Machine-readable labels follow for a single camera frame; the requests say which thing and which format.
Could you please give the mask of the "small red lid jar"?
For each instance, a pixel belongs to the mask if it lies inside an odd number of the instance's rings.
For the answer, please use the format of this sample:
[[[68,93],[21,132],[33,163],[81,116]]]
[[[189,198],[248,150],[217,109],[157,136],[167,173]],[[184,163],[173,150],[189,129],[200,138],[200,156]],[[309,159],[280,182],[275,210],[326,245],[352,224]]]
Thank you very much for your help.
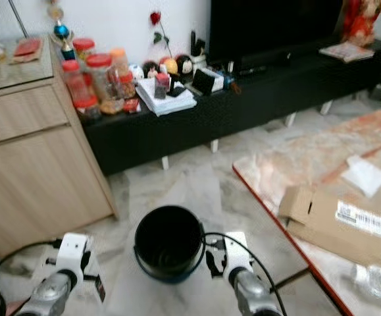
[[[119,77],[118,89],[123,99],[132,99],[136,96],[135,76],[132,72],[127,71]]]

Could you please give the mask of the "black plastic bucket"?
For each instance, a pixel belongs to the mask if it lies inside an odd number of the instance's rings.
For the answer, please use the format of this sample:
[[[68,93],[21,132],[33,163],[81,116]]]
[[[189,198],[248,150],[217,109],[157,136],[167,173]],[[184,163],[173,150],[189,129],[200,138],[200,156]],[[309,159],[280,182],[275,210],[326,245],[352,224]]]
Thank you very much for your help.
[[[137,226],[133,247],[136,262],[158,282],[184,282],[202,261],[204,233],[199,217],[187,208],[158,207]]]

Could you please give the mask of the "small red packet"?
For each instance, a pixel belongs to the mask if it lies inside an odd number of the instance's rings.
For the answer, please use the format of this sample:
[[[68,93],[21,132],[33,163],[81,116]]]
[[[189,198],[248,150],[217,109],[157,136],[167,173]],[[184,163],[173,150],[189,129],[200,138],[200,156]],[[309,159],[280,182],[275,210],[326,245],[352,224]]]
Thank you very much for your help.
[[[140,113],[140,99],[138,97],[130,97],[124,100],[123,111],[128,114]]]

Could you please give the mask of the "pink marble folding table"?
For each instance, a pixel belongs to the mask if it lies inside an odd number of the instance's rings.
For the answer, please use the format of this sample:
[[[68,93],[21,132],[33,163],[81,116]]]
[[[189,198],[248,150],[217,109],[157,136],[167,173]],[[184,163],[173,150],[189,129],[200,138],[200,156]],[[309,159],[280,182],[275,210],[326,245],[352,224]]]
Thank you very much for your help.
[[[241,157],[232,168],[295,245],[341,314],[381,316],[381,303],[367,298],[353,285],[355,262],[293,235],[287,219],[278,214],[286,189],[292,186],[317,188],[361,207],[375,207],[381,213],[381,187],[374,197],[366,197],[342,178],[346,159],[352,155],[364,157],[381,169],[381,109],[324,132]]]

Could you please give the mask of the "red and gold figurine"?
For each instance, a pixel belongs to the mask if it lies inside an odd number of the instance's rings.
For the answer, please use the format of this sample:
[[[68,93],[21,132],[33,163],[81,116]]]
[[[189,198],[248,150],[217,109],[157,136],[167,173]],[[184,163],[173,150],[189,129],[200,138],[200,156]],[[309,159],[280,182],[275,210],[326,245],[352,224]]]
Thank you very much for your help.
[[[374,42],[374,22],[381,13],[381,0],[345,0],[343,42],[365,47]]]

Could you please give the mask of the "tall black hair doll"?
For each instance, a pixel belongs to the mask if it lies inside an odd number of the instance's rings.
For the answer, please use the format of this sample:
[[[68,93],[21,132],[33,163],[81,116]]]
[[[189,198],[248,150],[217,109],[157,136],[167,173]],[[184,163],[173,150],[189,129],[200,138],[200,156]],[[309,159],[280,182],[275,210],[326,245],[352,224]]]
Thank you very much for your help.
[[[177,76],[181,82],[191,82],[194,74],[194,63],[189,55],[178,55],[176,57]]]

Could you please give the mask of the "red artificial rose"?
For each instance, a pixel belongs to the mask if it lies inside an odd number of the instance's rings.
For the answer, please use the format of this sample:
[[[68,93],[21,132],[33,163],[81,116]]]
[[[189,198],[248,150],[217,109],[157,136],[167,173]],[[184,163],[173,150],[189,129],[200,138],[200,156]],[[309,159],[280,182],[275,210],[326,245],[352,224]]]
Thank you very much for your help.
[[[152,27],[157,28],[153,32],[152,44],[163,44],[167,55],[172,58],[173,54],[170,45],[171,39],[166,35],[165,27],[163,26],[163,23],[161,23],[161,11],[155,10],[150,13],[150,23]]]

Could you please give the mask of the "small yellow round doll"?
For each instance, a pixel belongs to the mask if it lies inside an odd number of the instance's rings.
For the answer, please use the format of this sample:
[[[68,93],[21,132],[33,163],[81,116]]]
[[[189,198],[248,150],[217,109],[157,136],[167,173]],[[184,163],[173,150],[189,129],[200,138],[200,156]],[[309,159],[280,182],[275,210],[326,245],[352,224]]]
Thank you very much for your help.
[[[175,58],[163,57],[158,63],[160,72],[167,73],[169,75],[179,75],[178,63]]]

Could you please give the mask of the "light wooden cabinet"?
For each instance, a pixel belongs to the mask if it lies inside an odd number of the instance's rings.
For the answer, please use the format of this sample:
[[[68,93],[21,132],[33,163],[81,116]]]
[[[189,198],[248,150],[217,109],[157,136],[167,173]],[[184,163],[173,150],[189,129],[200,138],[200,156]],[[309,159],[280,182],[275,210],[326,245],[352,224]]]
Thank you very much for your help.
[[[54,43],[0,61],[0,257],[118,216],[63,82]]]

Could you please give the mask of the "black and white box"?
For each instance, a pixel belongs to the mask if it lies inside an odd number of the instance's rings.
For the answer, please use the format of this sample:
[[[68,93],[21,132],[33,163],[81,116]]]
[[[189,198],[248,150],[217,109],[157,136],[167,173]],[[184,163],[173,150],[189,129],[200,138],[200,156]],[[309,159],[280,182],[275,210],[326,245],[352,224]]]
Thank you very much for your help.
[[[202,95],[219,92],[226,87],[223,72],[199,67],[194,71],[192,87]]]

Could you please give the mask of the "low dark snack jar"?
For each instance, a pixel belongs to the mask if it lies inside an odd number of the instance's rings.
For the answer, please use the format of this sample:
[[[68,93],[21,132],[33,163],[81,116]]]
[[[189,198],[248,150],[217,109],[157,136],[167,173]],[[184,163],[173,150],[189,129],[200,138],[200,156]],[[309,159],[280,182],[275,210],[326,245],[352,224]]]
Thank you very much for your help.
[[[98,98],[94,95],[85,97],[85,99],[73,100],[74,109],[82,124],[93,124],[100,120],[102,112],[98,108],[98,105]]]

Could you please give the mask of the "short red lid jar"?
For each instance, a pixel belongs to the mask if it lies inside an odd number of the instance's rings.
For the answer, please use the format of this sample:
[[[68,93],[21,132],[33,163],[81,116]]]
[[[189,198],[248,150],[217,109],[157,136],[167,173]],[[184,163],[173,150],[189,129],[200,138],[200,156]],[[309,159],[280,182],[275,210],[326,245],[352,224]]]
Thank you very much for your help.
[[[76,52],[77,61],[84,63],[95,52],[96,43],[91,38],[75,38],[72,40],[72,44]]]

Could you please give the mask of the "white tissue paper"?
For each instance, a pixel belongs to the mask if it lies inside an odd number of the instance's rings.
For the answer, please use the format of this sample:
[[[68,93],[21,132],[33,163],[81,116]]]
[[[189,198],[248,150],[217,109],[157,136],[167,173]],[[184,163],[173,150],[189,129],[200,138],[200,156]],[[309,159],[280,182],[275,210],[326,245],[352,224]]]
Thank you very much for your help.
[[[346,163],[342,178],[371,198],[381,187],[381,169],[361,156],[348,157]]]

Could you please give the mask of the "gold and blue trophy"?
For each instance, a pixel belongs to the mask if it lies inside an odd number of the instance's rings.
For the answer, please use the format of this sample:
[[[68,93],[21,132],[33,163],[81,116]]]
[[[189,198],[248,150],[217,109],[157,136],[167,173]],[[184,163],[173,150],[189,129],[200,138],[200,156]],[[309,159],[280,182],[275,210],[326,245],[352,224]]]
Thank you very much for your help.
[[[58,46],[61,52],[61,57],[65,61],[76,60],[76,49],[73,45],[73,31],[64,23],[64,11],[59,6],[59,0],[48,0],[49,18],[54,21],[53,37],[51,38],[55,45]]]

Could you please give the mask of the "white paper stack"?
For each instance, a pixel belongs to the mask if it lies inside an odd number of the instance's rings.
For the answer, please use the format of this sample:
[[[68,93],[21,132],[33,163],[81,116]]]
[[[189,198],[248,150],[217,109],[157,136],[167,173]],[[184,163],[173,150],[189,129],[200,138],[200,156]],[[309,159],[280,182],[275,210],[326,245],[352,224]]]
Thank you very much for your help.
[[[166,99],[154,99],[154,78],[139,79],[137,81],[136,91],[146,107],[157,117],[183,111],[184,109],[191,109],[198,103],[189,90],[186,90],[179,97],[167,96]]]

